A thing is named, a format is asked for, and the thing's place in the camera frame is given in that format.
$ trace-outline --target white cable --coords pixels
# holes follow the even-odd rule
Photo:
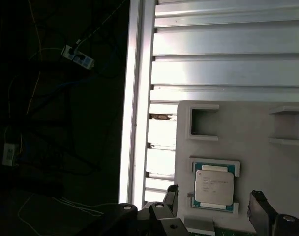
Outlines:
[[[23,205],[21,206],[21,208],[18,210],[17,216],[18,216],[18,218],[19,218],[21,221],[23,221],[23,222],[24,222],[25,224],[27,224],[32,230],[34,230],[34,232],[35,232],[38,236],[51,236],[51,235],[41,235],[40,233],[38,233],[38,231],[37,231],[33,226],[31,226],[30,223],[28,223],[28,222],[26,222],[25,220],[23,220],[23,219],[21,218],[21,216],[20,216],[20,213],[21,213],[22,209],[24,208],[24,206],[26,205],[26,203],[32,198],[33,195],[34,195],[34,194],[31,194],[31,195],[26,199],[26,201],[23,203]]]
[[[104,205],[116,205],[118,203],[102,203],[102,204],[98,204],[98,205],[94,205],[94,206],[90,206],[90,205],[85,205],[83,203],[78,203],[78,202],[74,202],[74,201],[71,201],[65,197],[62,197],[65,201],[69,202],[69,203],[74,203],[74,204],[77,204],[77,205],[80,205],[80,206],[84,206],[84,207],[90,207],[90,208],[96,208],[96,207],[101,207],[101,206],[104,206]]]
[[[59,202],[59,203],[62,203],[62,204],[68,205],[68,206],[70,206],[70,207],[76,208],[76,209],[78,209],[78,210],[81,210],[81,211],[83,211],[83,212],[86,212],[86,213],[88,213],[88,214],[90,214],[90,215],[92,215],[92,216],[94,216],[94,217],[100,217],[100,215],[94,215],[94,214],[90,213],[89,211],[86,211],[86,210],[90,210],[90,209],[86,209],[86,208],[83,208],[83,207],[78,207],[78,206],[75,206],[75,205],[72,204],[72,203],[63,202],[63,201],[61,201],[61,200],[59,200],[59,199],[57,199],[57,198],[53,198],[53,199],[56,200],[56,201]]]
[[[68,202],[67,200],[64,200],[64,199],[59,199],[59,200],[62,201],[62,202],[64,202],[64,203],[66,203],[66,204],[71,204],[71,205],[73,205],[73,206],[75,206],[75,207],[77,207],[77,208],[80,208],[80,209],[93,211],[93,212],[96,212],[96,213],[99,213],[99,214],[102,214],[102,215],[104,214],[104,213],[102,213],[102,212],[100,212],[100,211],[97,211],[97,210],[93,210],[93,209],[89,209],[89,208],[85,208],[85,207],[76,206],[75,204],[73,204],[73,203],[71,203],[71,202]]]
[[[79,48],[82,45],[82,43],[84,43],[86,40],[92,37],[104,25],[104,23],[106,23],[106,21],[108,21],[113,16],[113,14],[115,14],[115,12],[119,10],[119,8],[125,3],[125,1],[126,0],[123,0],[121,4],[119,4],[119,6],[101,23],[101,25],[97,29],[95,29],[93,33],[91,33],[88,37],[81,40],[76,48]]]

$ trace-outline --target power strip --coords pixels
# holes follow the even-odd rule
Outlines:
[[[15,166],[16,165],[16,153],[18,144],[4,144],[2,165]]]
[[[85,55],[84,53],[81,53],[77,50],[74,54],[70,54],[69,53],[70,49],[72,49],[72,47],[69,46],[69,45],[66,45],[64,47],[62,55],[65,58],[68,58],[72,62],[84,67],[87,70],[91,70],[94,67],[95,60],[93,58],[91,58],[91,57],[89,57],[89,56]]]

